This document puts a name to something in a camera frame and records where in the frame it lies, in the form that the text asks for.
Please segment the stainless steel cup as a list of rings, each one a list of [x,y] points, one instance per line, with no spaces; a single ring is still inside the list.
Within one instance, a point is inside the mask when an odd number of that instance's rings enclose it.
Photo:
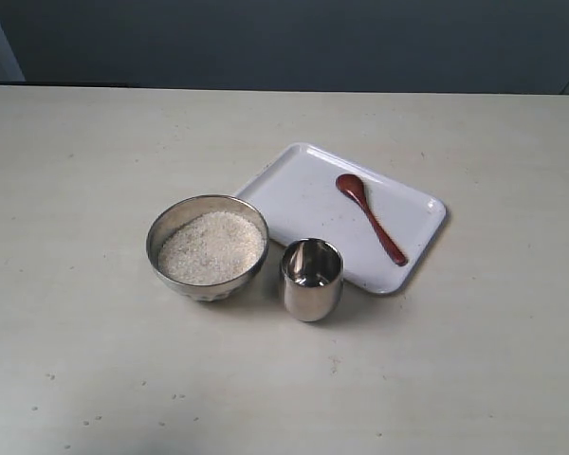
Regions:
[[[279,264],[279,294],[285,310],[302,322],[326,318],[343,288],[343,259],[331,244],[305,238],[290,244]]]

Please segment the dark red wooden spoon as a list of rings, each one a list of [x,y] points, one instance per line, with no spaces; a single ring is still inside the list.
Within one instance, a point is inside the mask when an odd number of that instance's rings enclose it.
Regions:
[[[399,267],[406,265],[408,263],[407,256],[391,238],[388,232],[382,227],[372,212],[363,181],[354,174],[344,173],[336,178],[336,187],[342,194],[354,201],[363,211],[381,246],[392,262]]]

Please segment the steel bowl of rice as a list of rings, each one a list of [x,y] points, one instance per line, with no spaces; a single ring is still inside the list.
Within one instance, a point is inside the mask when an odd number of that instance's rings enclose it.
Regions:
[[[226,299],[249,284],[268,253],[262,213],[228,195],[199,195],[161,213],[146,237],[155,273],[192,300]]]

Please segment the white rectangular tray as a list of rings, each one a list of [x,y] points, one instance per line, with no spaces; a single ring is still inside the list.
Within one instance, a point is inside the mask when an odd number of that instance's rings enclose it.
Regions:
[[[370,208],[406,265],[393,263],[361,209],[337,189],[344,173],[362,180]],[[344,279],[381,296],[410,278],[447,217],[434,196],[303,142],[289,145],[235,195],[264,215],[274,242],[327,241],[343,258]]]

